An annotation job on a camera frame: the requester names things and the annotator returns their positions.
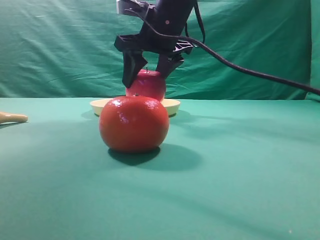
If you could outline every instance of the green backdrop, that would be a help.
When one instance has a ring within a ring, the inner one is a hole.
[[[312,17],[312,59],[311,59],[311,84],[320,88],[320,1],[311,0]],[[308,99],[320,101],[315,94],[308,94]]]
[[[0,1],[0,97],[124,94],[123,57],[113,44],[117,34],[137,33],[142,22],[116,15],[115,0]],[[310,82],[309,0],[208,0],[199,1],[199,7],[207,45],[228,60],[256,71]],[[194,12],[188,25],[190,35],[201,40]],[[149,69],[154,69],[156,56],[145,56]],[[314,51],[313,65],[316,58]],[[319,71],[314,70],[315,85],[317,75]],[[236,72],[195,49],[167,79],[166,97],[304,99],[305,94]]]

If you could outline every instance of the red apple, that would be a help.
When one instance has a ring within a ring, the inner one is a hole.
[[[166,94],[166,80],[158,71],[141,69],[130,88],[125,88],[125,95],[145,96],[161,102]]]

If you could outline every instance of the bowl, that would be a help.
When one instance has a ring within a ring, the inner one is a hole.
[[[111,99],[112,98],[104,98],[90,102],[94,114],[100,116],[102,109]],[[168,112],[169,117],[175,115],[178,112],[181,104],[178,100],[168,98],[163,99],[161,103]]]

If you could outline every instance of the robotic arm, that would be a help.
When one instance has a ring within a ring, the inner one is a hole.
[[[153,28],[165,35],[180,36],[197,0],[157,0],[156,4],[137,0],[116,0],[118,14],[137,16],[139,13]],[[123,53],[122,83],[129,88],[139,71],[148,63],[143,52],[159,54],[156,71],[167,78],[184,59],[182,53],[190,54],[193,45],[185,40],[163,39],[146,23],[135,35],[118,35],[114,46]]]
[[[181,36],[193,8],[196,10],[198,18],[200,12],[197,0],[157,0],[156,4],[138,0],[116,0],[118,14],[136,16],[143,20],[142,28],[138,34],[118,35],[114,42],[116,49],[123,53],[122,83],[125,87],[131,87],[139,71],[148,63],[143,57],[143,52],[159,54],[156,71],[166,79],[177,67],[183,64],[182,53],[190,54],[193,47],[197,45],[236,71],[320,96],[320,89],[235,65],[203,42],[188,37],[188,35]]]

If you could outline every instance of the green cloth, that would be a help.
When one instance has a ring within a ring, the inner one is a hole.
[[[311,85],[320,89],[320,1],[311,0],[312,16],[312,61]],[[313,93],[307,95],[308,99],[320,101],[320,96]]]
[[[2,240],[320,239],[318,103],[182,100],[130,161],[92,100],[0,98],[29,116],[0,126]]]
[[[229,61],[310,83],[309,0],[199,1],[199,8],[206,44]],[[138,33],[142,21],[116,15],[115,0],[5,0],[0,20],[0,97],[124,94],[123,56],[114,41]],[[190,36],[202,40],[194,12],[188,26]],[[157,56],[145,57],[154,70]],[[197,48],[167,79],[166,97],[271,100],[304,99],[305,93],[236,72]]]

